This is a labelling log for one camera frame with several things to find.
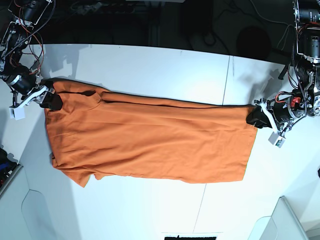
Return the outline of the grey panel bottom left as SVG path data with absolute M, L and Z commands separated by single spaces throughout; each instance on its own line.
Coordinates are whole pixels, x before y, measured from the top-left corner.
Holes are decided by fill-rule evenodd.
M 0 191 L 2 240 L 54 240 L 48 205 L 42 193 L 31 190 L 26 172 L 19 166 Z

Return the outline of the orange t-shirt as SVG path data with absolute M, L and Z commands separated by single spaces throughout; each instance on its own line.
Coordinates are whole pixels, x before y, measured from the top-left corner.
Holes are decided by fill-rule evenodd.
M 241 181 L 257 129 L 248 106 L 112 92 L 54 79 L 61 110 L 45 111 L 52 166 L 84 187 L 91 176 Z

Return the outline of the white black calibration card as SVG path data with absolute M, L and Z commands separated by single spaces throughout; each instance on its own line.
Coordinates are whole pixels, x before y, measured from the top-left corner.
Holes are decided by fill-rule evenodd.
M 160 240 L 221 240 L 224 237 L 223 232 L 163 232 Z

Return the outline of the grey panel bottom right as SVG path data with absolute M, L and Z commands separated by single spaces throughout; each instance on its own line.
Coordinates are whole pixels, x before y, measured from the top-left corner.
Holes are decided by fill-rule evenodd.
M 285 196 L 270 216 L 255 223 L 248 240 L 307 240 L 308 236 Z

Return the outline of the grey panel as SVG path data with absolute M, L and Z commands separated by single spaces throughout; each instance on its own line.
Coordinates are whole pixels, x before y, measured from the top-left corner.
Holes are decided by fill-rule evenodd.
M 270 216 L 255 223 L 248 240 L 307 240 L 308 236 L 285 196 Z
M 42 193 L 31 190 L 26 172 L 19 166 L 0 191 L 2 240 L 54 240 L 48 205 Z

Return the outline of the clutter bin left edge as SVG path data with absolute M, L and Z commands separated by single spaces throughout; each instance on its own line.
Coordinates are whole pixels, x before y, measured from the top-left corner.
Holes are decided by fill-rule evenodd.
M 11 176 L 18 164 L 8 159 L 8 154 L 2 148 L 0 149 L 0 187 L 2 187 L 7 179 Z

